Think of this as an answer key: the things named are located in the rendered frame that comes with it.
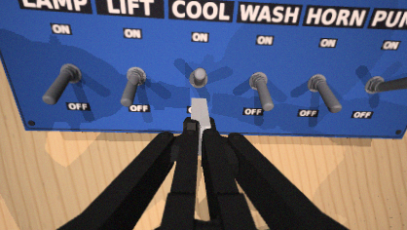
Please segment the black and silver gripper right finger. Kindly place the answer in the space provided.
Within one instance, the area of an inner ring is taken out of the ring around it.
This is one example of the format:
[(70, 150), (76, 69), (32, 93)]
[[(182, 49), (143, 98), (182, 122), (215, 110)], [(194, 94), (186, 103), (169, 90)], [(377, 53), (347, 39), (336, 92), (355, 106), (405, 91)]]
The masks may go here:
[(270, 230), (350, 230), (322, 212), (242, 134), (222, 136), (199, 98), (200, 156), (210, 220), (222, 230), (257, 230), (239, 184)]

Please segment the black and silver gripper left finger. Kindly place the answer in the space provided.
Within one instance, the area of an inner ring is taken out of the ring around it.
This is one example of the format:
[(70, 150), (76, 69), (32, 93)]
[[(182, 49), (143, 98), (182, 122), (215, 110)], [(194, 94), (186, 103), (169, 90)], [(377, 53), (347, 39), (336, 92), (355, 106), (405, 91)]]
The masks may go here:
[(193, 230), (201, 117), (192, 98), (183, 133), (157, 134), (87, 206), (56, 230), (133, 230), (176, 162), (159, 230)]

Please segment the blue switch panel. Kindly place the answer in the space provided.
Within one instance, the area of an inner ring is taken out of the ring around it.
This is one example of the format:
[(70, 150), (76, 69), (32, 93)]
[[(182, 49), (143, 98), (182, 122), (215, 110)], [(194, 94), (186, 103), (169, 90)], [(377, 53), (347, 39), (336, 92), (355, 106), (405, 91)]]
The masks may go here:
[(0, 0), (0, 60), (26, 131), (407, 131), (407, 0)]

